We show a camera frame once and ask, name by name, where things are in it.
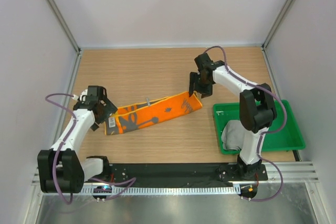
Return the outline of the grey orange happy towel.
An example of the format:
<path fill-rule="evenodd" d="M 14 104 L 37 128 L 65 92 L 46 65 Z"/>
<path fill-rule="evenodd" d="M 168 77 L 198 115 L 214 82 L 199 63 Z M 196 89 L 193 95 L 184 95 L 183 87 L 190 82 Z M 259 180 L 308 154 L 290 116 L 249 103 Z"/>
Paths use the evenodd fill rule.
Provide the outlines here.
<path fill-rule="evenodd" d="M 163 123 L 200 110 L 202 102 L 188 91 L 119 107 L 104 123 L 104 134 L 119 135 Z"/>

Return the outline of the grey panda towel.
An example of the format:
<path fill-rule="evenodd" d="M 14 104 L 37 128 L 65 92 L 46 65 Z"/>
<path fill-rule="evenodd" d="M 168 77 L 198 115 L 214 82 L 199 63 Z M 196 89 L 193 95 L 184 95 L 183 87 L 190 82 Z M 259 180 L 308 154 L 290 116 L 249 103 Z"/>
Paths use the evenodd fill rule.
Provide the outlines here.
<path fill-rule="evenodd" d="M 240 151 L 244 142 L 244 127 L 239 120 L 230 120 L 223 129 L 221 140 L 226 151 Z"/>

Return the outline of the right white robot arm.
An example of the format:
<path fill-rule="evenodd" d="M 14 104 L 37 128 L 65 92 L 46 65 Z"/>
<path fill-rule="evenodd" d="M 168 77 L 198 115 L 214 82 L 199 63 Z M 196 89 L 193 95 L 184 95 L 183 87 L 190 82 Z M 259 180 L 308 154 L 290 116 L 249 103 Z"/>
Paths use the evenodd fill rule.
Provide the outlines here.
<path fill-rule="evenodd" d="M 220 84 L 239 96 L 239 121 L 243 128 L 243 146 L 237 156 L 236 173 L 248 180 L 261 167 L 259 157 L 264 134 L 277 117 L 274 94 L 268 84 L 257 84 L 234 72 L 226 62 L 213 61 L 207 53 L 194 59 L 197 72 L 190 73 L 189 95 L 201 98 L 213 94 L 213 85 Z"/>

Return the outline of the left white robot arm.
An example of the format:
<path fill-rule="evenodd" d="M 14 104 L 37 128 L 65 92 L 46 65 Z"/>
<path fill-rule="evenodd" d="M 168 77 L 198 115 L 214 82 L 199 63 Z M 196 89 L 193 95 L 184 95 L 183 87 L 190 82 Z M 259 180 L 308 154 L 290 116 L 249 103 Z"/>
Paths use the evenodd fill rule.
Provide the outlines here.
<path fill-rule="evenodd" d="M 95 177 L 106 182 L 111 177 L 108 158 L 89 156 L 82 163 L 78 158 L 81 144 L 89 131 L 95 131 L 117 107 L 108 99 L 107 90 L 102 86 L 89 86 L 68 109 L 71 118 L 59 139 L 37 156 L 40 188 L 44 193 L 76 194 L 84 182 Z"/>

